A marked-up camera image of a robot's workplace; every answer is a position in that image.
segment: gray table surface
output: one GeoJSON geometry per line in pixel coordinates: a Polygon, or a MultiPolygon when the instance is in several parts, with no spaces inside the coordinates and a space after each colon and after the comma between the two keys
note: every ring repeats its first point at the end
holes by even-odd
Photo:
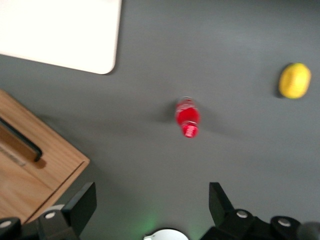
{"type": "Polygon", "coordinates": [[[81,238],[172,227],[198,240],[209,182],[264,221],[319,221],[319,13],[315,0],[123,0],[110,74],[1,55],[0,87],[91,159],[59,201],[96,182],[81,238]],[[292,62],[311,69],[309,91],[277,98],[292,62]],[[174,122],[181,96],[201,111],[194,139],[174,122]]]}

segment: white tray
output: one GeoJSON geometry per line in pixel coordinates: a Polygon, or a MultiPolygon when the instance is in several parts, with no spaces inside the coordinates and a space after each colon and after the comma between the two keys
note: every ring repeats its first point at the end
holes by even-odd
{"type": "Polygon", "coordinates": [[[109,73],[121,0],[0,0],[0,54],[109,73]]]}

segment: wooden box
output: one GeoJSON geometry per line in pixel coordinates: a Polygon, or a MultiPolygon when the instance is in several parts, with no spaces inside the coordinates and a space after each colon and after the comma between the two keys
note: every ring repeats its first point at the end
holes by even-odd
{"type": "Polygon", "coordinates": [[[37,218],[52,206],[89,164],[89,159],[0,89],[0,117],[42,151],[39,161],[0,127],[0,219],[37,218]]]}

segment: red bottle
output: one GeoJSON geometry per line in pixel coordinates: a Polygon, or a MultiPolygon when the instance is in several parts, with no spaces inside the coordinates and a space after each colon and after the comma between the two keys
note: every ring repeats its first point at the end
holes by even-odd
{"type": "Polygon", "coordinates": [[[185,96],[176,104],[175,120],[187,138],[194,138],[198,134],[200,122],[199,111],[191,97],[185,96]]]}

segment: lemon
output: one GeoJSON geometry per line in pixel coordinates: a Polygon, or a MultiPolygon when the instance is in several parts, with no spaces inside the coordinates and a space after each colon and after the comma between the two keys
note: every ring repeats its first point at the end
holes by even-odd
{"type": "Polygon", "coordinates": [[[298,99],[306,94],[311,79],[311,71],[303,63],[288,65],[279,80],[280,93],[289,99],[298,99]]]}

